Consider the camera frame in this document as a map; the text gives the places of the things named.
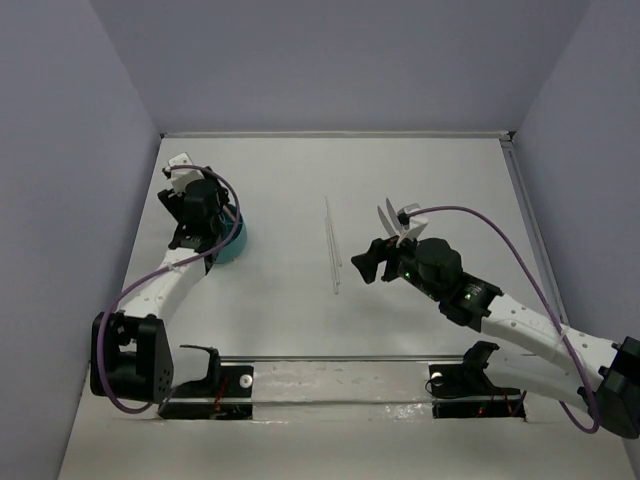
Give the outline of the pink handled fork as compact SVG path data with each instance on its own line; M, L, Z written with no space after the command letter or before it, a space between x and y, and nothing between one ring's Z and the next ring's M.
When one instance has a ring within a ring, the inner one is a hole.
M233 224L237 219L237 209L233 204L226 204L222 207L222 212L224 213L228 222Z

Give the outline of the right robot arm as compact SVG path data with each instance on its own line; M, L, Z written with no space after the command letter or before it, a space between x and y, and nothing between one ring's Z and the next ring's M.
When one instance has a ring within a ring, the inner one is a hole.
M464 271L443 239L375 239L351 259L364 282L402 279L458 326L489 336L463 357L470 391L514 388L571 405L621 438L639 437L639 341L595 337L522 305L499 287Z

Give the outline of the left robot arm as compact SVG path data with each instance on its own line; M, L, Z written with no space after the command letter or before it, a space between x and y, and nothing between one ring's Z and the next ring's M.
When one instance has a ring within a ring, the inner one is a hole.
M240 231L237 195L207 173L158 197L177 222L160 267L121 292L91 330L91 391L127 414L172 396L209 395L222 381L217 349L172 346L167 324Z

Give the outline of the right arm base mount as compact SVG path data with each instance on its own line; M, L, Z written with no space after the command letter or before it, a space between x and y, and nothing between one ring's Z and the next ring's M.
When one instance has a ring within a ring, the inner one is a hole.
M526 419L519 389L495 386L486 375L489 359L499 346L476 342L458 363L429 367L425 391L431 396L435 419Z

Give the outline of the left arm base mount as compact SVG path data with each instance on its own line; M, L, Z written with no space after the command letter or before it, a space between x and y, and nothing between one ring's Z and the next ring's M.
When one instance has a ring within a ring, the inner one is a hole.
M253 384L252 364L225 363L213 347L183 344L171 390L156 414L164 420L250 420Z

